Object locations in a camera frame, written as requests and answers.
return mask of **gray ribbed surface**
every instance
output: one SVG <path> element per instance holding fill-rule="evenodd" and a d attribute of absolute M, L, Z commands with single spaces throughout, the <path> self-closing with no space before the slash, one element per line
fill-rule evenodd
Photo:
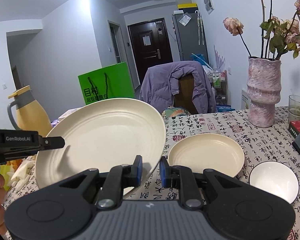
<path fill-rule="evenodd" d="M 177 201 L 130 200 L 124 201 L 116 210 L 100 212 L 89 228 L 73 239 L 225 240 L 226 238 L 218 235 L 210 227 L 202 213 L 186 211 Z"/>

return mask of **chinese calligraphy tablecloth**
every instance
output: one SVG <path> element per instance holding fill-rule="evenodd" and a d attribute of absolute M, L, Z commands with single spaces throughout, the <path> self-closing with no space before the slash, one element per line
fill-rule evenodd
<path fill-rule="evenodd" d="M 276 108 L 275 124 L 269 128 L 258 128 L 249 123 L 248 110 L 166 118 L 167 139 L 163 156 L 167 157 L 170 149 L 187 136 L 200 133 L 217 133 L 232 138 L 242 147 L 245 163 L 237 178 L 243 182 L 248 182 L 251 170 L 261 162 L 277 161 L 287 165 L 293 170 L 299 181 L 299 194 L 292 204 L 296 212 L 296 223 L 288 240 L 299 240 L 300 156 L 291 145 L 293 137 L 287 130 L 287 121 L 287 107 Z M 16 192 L 13 188 L 7 193 L 4 207 L 6 208 L 15 199 L 37 189 L 32 171 L 29 183 L 21 191 Z M 160 171 L 157 168 L 145 184 L 128 199 L 171 200 L 177 198 L 177 190 L 162 187 Z"/>

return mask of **plate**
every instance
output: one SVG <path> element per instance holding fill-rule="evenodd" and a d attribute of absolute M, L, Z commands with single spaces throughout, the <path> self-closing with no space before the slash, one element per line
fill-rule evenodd
<path fill-rule="evenodd" d="M 90 168 L 98 168 L 101 173 L 117 165 L 132 164 L 136 155 L 143 160 L 143 184 L 160 161 L 166 128 L 151 105 L 136 99 L 113 98 L 72 113 L 47 136 L 62 136 L 66 145 L 38 153 L 35 177 L 39 188 Z M 132 189 L 125 189 L 125 197 L 132 194 Z"/>
<path fill-rule="evenodd" d="M 214 169 L 234 177 L 244 164 L 244 153 L 240 145 L 227 136 L 203 133 L 176 143 L 169 153 L 168 163 L 189 167 L 192 172 Z"/>
<path fill-rule="evenodd" d="M 292 204 L 298 196 L 299 182 L 294 172 L 278 162 L 263 162 L 249 176 L 251 186 L 262 189 Z"/>

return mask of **jacket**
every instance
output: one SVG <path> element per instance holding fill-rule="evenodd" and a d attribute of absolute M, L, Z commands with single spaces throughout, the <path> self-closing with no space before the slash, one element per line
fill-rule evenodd
<path fill-rule="evenodd" d="M 180 61 L 148 68 L 141 85 L 140 100 L 161 114 L 173 106 L 174 95 L 179 93 L 179 79 L 190 73 L 194 77 L 192 102 L 198 113 L 215 113 L 216 99 L 209 78 L 197 61 Z"/>

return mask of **green paper bag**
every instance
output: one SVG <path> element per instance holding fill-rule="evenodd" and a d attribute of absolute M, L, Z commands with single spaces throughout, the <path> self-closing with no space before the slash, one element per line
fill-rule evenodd
<path fill-rule="evenodd" d="M 108 98 L 134 98 L 125 62 L 78 76 L 86 105 Z"/>

